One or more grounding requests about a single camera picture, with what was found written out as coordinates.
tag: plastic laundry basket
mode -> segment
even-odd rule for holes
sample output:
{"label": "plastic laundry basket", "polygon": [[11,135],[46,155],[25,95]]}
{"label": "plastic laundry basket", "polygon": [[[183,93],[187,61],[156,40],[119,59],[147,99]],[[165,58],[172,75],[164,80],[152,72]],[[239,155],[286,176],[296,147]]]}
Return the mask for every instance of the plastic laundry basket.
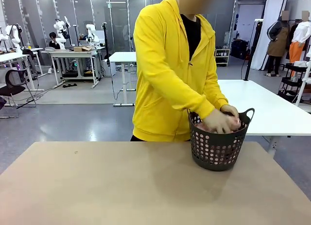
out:
{"label": "plastic laundry basket", "polygon": [[211,171],[226,171],[234,166],[239,156],[246,132],[252,118],[247,113],[253,108],[240,113],[241,127],[232,134],[214,134],[203,131],[195,125],[201,123],[200,117],[189,113],[191,151],[193,160],[202,168]]}

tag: white wall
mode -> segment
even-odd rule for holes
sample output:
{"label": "white wall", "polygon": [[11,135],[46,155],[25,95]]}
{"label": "white wall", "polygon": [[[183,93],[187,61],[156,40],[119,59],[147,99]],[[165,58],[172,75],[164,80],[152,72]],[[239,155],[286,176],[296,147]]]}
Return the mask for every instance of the white wall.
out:
{"label": "white wall", "polygon": [[290,19],[302,18],[301,11],[311,12],[311,0],[288,0],[286,10],[290,11]]}
{"label": "white wall", "polygon": [[261,18],[263,11],[263,5],[240,5],[239,6],[239,20],[237,31],[240,34],[239,39],[250,41],[250,46],[253,45],[256,27],[254,27],[254,20],[256,18]]}

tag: hand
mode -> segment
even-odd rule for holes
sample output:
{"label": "hand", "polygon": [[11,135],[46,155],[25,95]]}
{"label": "hand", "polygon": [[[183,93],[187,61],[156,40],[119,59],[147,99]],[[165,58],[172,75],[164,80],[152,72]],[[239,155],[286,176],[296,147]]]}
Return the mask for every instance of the hand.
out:
{"label": "hand", "polygon": [[214,109],[209,116],[203,119],[203,123],[210,130],[211,133],[217,132],[218,134],[230,134],[230,120],[228,116]]}
{"label": "hand", "polygon": [[237,111],[237,109],[233,106],[230,105],[224,105],[221,107],[220,111],[222,112],[229,112],[231,113],[234,117],[239,118],[239,112]]}

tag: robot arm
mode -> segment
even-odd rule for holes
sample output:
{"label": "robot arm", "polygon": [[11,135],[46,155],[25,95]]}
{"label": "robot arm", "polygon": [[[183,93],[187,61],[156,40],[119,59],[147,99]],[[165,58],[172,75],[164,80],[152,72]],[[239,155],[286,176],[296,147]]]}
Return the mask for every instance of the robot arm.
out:
{"label": "robot arm", "polygon": [[66,29],[64,28],[65,23],[59,19],[56,19],[56,23],[54,24],[54,28],[57,30],[58,38],[56,38],[56,42],[59,44],[60,49],[65,49],[64,43],[66,43]]}
{"label": "robot arm", "polygon": [[86,28],[88,32],[87,41],[90,43],[99,43],[99,38],[96,35],[95,25],[87,24]]}
{"label": "robot arm", "polygon": [[9,40],[10,34],[13,32],[13,39],[11,39],[12,43],[14,44],[16,48],[16,52],[22,52],[20,48],[20,38],[19,38],[19,32],[21,32],[19,25],[8,25],[5,28],[6,35],[0,34],[0,40]]}

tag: black chair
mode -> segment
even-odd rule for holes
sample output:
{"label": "black chair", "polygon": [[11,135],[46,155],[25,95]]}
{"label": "black chair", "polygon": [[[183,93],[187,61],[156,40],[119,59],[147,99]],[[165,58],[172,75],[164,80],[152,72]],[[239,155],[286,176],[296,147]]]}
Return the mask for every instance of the black chair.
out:
{"label": "black chair", "polygon": [[[14,107],[16,109],[24,107],[25,105],[27,105],[31,102],[34,102],[35,103],[34,107],[36,107],[35,99],[34,99],[32,93],[30,92],[30,90],[27,86],[27,80],[25,78],[25,72],[26,72],[26,69],[23,69],[23,70],[10,69],[5,75],[6,86],[0,88],[0,96],[11,97],[12,101],[14,103]],[[30,100],[28,99],[25,104],[18,105],[15,103],[13,96],[23,92],[26,89],[25,87],[23,87],[23,85],[26,86],[26,88],[28,89],[28,91],[30,93],[31,97],[29,97],[29,99],[30,98],[32,98],[32,99],[30,99]],[[17,118],[17,117],[19,117],[19,114],[17,114],[17,116],[15,116],[15,117],[7,117],[7,118]]]}

